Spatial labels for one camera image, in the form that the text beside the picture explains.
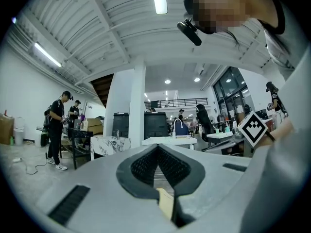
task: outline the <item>staircase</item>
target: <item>staircase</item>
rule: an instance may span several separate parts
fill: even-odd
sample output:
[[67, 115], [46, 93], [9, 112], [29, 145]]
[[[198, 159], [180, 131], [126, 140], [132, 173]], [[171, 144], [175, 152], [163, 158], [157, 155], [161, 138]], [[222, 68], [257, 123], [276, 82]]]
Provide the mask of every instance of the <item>staircase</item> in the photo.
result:
[[101, 77], [99, 79], [91, 81], [94, 90], [101, 100], [102, 104], [106, 107], [107, 106], [107, 99], [108, 94], [112, 82], [113, 74]]

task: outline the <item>railing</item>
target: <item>railing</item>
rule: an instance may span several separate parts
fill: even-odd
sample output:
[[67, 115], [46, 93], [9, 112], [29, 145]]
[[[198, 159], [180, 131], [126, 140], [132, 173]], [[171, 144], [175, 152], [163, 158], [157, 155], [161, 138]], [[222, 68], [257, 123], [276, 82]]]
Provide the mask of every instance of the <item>railing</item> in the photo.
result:
[[161, 100], [145, 102], [147, 110], [151, 108], [167, 108], [167, 107], [185, 107], [185, 106], [197, 106], [198, 104], [208, 105], [207, 98], [199, 99], [178, 99], [178, 100]]

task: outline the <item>person's arm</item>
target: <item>person's arm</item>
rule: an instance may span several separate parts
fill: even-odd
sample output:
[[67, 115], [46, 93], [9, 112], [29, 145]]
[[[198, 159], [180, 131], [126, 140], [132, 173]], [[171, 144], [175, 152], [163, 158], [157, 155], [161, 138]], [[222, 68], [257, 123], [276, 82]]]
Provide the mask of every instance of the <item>person's arm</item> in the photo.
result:
[[54, 101], [54, 103], [52, 104], [52, 107], [50, 109], [50, 116], [58, 121], [62, 121], [62, 117], [58, 116], [54, 111], [56, 111], [58, 108], [58, 101]]
[[[294, 129], [289, 118], [285, 118], [282, 124], [276, 129], [270, 132], [275, 140], [280, 139], [281, 137], [287, 136]], [[261, 146], [267, 146], [273, 144], [273, 141], [267, 135], [264, 135], [262, 139], [256, 144], [255, 149]]]
[[73, 106], [72, 106], [72, 107], [70, 107], [68, 114], [69, 114], [69, 115], [74, 115], [74, 109], [73, 109]]
[[268, 111], [271, 111], [277, 107], [277, 99], [273, 100], [273, 105], [268, 108]]

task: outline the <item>white sneaker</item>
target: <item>white sneaker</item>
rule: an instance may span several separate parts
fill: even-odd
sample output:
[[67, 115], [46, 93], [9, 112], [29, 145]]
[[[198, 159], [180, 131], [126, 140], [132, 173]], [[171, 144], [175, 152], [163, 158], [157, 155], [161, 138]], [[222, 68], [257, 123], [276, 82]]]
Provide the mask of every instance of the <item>white sneaker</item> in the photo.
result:
[[62, 164], [58, 164], [55, 167], [56, 167], [56, 169], [59, 169], [59, 170], [67, 170], [68, 169], [66, 166], [63, 166]]
[[53, 158], [48, 157], [48, 163], [55, 165], [55, 161], [53, 160]]

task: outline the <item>white pillar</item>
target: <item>white pillar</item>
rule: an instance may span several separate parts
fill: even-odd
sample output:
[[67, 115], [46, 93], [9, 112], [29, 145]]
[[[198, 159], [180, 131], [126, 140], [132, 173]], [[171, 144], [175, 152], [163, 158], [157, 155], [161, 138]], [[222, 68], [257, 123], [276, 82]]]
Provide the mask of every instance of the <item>white pillar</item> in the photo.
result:
[[107, 100], [104, 136], [112, 136], [113, 114], [130, 112], [130, 97], [132, 91], [134, 70], [116, 72], [113, 75]]
[[144, 92], [145, 92], [146, 65], [142, 57], [135, 60], [130, 120], [129, 120], [129, 138], [131, 139], [131, 148], [137, 148], [144, 139]]

